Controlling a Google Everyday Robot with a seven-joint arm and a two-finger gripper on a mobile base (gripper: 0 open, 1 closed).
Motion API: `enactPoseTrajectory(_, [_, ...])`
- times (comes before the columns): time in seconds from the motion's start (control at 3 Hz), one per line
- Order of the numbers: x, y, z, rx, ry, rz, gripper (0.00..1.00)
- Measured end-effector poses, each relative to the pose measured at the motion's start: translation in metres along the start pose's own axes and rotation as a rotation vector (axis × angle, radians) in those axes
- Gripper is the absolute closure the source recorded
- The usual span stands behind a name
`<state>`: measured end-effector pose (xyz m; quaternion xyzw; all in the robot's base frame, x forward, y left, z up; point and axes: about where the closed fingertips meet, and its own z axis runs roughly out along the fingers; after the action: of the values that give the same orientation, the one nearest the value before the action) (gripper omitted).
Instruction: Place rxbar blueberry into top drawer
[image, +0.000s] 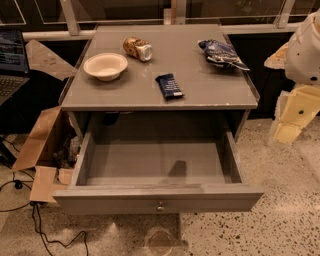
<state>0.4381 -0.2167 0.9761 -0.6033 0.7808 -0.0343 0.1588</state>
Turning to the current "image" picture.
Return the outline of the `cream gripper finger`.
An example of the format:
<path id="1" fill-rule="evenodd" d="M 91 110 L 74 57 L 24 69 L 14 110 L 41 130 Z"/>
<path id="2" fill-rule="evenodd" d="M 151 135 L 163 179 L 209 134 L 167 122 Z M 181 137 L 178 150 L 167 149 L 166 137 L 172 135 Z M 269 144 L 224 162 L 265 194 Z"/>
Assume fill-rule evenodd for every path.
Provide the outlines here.
<path id="1" fill-rule="evenodd" d="M 289 144 L 297 139 L 320 111 L 320 87 L 298 86 L 285 99 L 273 138 L 279 143 Z"/>

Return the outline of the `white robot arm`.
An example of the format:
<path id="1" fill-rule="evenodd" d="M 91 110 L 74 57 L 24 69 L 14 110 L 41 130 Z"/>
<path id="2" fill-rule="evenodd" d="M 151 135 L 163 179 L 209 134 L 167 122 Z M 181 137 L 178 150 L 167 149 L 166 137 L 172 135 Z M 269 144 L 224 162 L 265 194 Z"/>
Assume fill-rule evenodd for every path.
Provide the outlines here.
<path id="1" fill-rule="evenodd" d="M 320 112 L 320 10 L 311 13 L 264 66 L 283 69 L 294 82 L 290 92 L 278 97 L 271 126 L 273 142 L 291 144 Z"/>

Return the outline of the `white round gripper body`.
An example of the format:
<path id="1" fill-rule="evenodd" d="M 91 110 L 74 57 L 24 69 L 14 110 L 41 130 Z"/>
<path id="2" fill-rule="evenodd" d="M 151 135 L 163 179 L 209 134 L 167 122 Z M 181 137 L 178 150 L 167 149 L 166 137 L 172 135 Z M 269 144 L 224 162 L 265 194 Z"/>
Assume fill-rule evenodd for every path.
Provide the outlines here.
<path id="1" fill-rule="evenodd" d="M 285 74 L 298 84 L 320 85 L 320 42 L 313 39 L 290 41 Z"/>

